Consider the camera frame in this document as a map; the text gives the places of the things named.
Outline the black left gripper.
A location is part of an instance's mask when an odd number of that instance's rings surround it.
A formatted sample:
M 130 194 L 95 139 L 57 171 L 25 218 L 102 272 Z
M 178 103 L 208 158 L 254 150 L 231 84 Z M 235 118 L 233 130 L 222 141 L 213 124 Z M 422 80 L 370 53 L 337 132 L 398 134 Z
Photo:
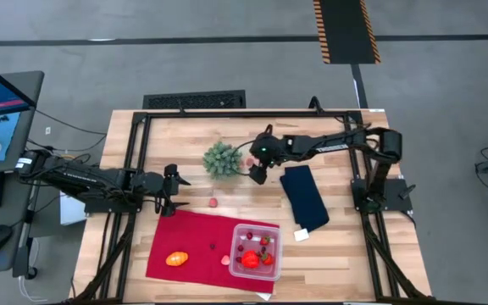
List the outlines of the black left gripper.
M 137 192 L 147 197 L 155 197 L 162 207 L 162 216 L 171 217 L 175 214 L 178 207 L 187 205 L 187 202 L 171 202 L 170 200 L 170 180 L 189 186 L 190 183 L 184 180 L 178 171 L 177 164 L 168 164 L 164 168 L 164 175 L 148 172 L 136 175 L 132 179 L 132 185 Z

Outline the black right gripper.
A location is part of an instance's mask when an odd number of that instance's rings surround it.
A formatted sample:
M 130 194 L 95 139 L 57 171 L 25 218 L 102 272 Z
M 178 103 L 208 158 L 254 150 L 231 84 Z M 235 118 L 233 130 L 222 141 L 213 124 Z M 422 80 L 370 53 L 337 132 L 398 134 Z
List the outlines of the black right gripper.
M 253 141 L 250 153 L 262 165 L 280 165 L 284 162 L 285 143 L 271 133 L 262 132 Z M 263 166 L 253 165 L 250 168 L 250 178 L 257 184 L 263 185 L 267 178 L 267 171 Z

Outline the red toy bell pepper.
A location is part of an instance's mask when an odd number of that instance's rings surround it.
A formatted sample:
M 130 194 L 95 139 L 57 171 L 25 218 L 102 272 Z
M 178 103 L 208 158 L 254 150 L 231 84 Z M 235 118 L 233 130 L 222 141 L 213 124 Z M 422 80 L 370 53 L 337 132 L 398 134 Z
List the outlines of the red toy bell pepper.
M 241 265 L 247 269 L 255 269 L 259 266 L 260 259 L 256 252 L 250 250 L 246 251 L 241 256 Z

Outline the clear plastic tupperware container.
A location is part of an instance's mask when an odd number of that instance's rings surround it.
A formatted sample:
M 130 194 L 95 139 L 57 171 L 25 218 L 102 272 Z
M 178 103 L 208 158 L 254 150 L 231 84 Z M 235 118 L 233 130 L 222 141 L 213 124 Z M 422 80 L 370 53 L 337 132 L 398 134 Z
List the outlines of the clear plastic tupperware container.
M 253 238 L 251 240 L 247 239 L 248 232 L 253 234 Z M 260 244 L 260 240 L 264 236 L 270 237 L 270 243 L 267 246 L 262 246 Z M 240 245 L 244 246 L 244 250 L 242 252 L 237 250 L 238 246 Z M 272 265 L 263 265 L 261 261 L 262 247 L 266 247 L 266 252 L 271 253 L 274 257 L 274 263 Z M 281 275 L 282 248 L 282 234 L 278 227 L 238 224 L 233 230 L 229 272 L 233 276 L 240 278 L 277 281 Z M 246 251 L 250 250 L 256 252 L 260 259 L 259 266 L 255 269 L 244 268 L 241 263 L 236 261 L 237 257 L 241 257 Z

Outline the green succulent in patterned pot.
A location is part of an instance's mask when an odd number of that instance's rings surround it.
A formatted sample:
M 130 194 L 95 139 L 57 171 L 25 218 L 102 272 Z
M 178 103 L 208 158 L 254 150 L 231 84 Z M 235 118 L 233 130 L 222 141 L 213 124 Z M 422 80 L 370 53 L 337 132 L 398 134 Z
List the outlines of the green succulent in patterned pot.
M 241 173 L 242 154 L 236 147 L 221 141 L 213 144 L 202 157 L 203 167 L 214 180 L 223 180 Z

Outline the red cloth mat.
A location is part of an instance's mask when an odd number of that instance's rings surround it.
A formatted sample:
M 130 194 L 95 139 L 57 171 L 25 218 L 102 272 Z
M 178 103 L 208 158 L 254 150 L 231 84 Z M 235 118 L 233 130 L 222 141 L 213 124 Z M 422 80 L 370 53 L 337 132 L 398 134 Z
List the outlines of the red cloth mat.
M 233 230 L 238 224 L 258 225 L 248 219 L 193 213 L 180 210 L 159 219 L 147 260 L 146 277 L 271 293 L 274 283 L 235 277 L 221 263 L 230 254 Z M 210 244 L 216 245 L 212 250 Z M 172 252 L 187 252 L 189 259 L 170 267 L 165 259 Z

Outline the navy blue folded cloth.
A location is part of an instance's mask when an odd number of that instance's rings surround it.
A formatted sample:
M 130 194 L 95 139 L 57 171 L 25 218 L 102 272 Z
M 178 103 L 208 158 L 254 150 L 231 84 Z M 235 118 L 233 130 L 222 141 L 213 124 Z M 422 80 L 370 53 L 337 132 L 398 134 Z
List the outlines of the navy blue folded cloth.
M 308 165 L 285 168 L 280 182 L 291 204 L 294 220 L 302 229 L 312 232 L 330 221 Z

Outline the orange toy croissant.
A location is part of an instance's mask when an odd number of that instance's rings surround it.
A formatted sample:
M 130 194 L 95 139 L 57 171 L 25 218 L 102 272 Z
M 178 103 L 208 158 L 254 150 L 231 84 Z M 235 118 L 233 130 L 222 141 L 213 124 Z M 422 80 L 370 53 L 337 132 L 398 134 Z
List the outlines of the orange toy croissant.
M 165 263 L 170 267 L 179 267 L 187 262 L 189 254 L 187 252 L 172 252 L 166 259 Z

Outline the black floor vent grille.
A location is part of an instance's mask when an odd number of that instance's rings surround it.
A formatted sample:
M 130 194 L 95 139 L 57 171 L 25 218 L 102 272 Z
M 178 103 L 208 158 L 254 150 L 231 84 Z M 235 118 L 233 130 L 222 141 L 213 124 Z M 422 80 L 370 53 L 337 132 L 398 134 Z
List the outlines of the black floor vent grille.
M 246 92 L 199 91 L 185 93 L 155 94 L 143 97 L 143 109 L 207 109 L 246 108 Z

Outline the white box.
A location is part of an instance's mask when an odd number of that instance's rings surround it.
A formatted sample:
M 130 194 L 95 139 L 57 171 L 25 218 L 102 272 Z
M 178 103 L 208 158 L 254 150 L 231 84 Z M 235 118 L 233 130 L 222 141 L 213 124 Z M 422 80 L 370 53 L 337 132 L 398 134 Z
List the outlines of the white box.
M 60 192 L 60 224 L 73 225 L 86 219 L 85 204 L 63 192 Z

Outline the grey operator desk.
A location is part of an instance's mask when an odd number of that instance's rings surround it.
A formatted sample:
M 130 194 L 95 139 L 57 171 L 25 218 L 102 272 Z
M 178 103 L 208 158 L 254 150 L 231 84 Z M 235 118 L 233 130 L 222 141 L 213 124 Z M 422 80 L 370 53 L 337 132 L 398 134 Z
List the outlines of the grey operator desk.
M 0 206 L 0 225 L 13 227 L 13 234 L 0 249 L 0 271 L 11 269 L 14 265 L 16 252 L 19 248 L 22 219 L 30 200 L 32 186 L 19 182 L 18 174 L 14 172 L 14 166 L 25 150 L 33 116 L 33 111 L 26 111 L 20 115 L 16 131 L 7 151 L 7 159 L 0 163 L 0 171 L 5 174 Z

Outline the black mat orange stripes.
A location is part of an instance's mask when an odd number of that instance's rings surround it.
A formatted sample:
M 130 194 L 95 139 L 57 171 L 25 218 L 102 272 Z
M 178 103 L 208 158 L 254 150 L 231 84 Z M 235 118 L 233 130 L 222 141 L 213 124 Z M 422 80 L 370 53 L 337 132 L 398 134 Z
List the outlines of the black mat orange stripes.
M 379 64 L 380 53 L 364 0 L 313 0 L 325 64 Z

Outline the black aluminium table frame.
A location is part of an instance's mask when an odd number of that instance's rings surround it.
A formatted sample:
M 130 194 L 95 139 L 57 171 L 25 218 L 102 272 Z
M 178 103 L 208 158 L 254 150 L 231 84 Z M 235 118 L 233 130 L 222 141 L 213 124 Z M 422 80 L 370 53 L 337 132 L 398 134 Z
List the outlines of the black aluminium table frame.
M 134 114 L 139 111 L 113 111 L 101 158 L 102 168 L 124 167 Z M 180 196 L 173 197 L 177 202 L 190 203 L 182 210 L 280 226 L 284 256 L 271 302 L 373 301 L 361 218 L 353 208 L 350 180 L 354 174 L 349 152 L 323 154 L 308 162 L 330 222 L 301 242 L 294 239 L 293 233 L 299 226 L 293 221 L 290 203 L 280 185 L 282 167 L 270 169 L 267 181 L 260 186 L 244 176 L 232 182 L 211 180 L 202 166 L 204 152 L 215 142 L 238 146 L 255 138 L 269 124 L 273 125 L 276 136 L 341 132 L 344 126 L 334 119 L 334 114 L 320 117 L 312 109 L 242 109 L 239 114 L 214 110 L 215 114 L 206 118 L 192 118 L 200 112 L 192 110 L 180 118 L 153 118 L 144 169 L 162 174 L 166 164 L 178 164 L 182 178 L 191 183 L 191 186 L 181 186 Z M 216 208 L 209 206 L 211 198 L 218 200 Z M 414 225 L 398 212 L 385 212 L 383 216 L 393 258 L 417 289 L 431 295 Z M 97 214 L 86 221 L 74 273 L 77 296 L 97 272 L 105 219 L 104 214 Z M 147 278 L 147 259 L 158 219 L 151 204 L 144 204 L 136 216 L 123 302 L 250 305 L 263 302 L 251 291 Z

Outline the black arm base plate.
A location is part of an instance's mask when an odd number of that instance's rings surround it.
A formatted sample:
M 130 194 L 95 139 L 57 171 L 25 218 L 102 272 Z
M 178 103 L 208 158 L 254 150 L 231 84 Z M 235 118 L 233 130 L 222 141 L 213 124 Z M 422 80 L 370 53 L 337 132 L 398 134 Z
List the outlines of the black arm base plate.
M 86 214 L 97 213 L 137 213 L 142 208 L 142 202 L 117 202 L 109 200 L 90 200 L 85 203 Z
M 351 181 L 352 197 L 355 209 L 364 214 L 376 214 L 383 211 L 408 212 L 413 210 L 409 194 L 415 185 L 408 186 L 403 179 L 387 179 L 385 188 L 377 199 L 368 194 L 366 180 Z

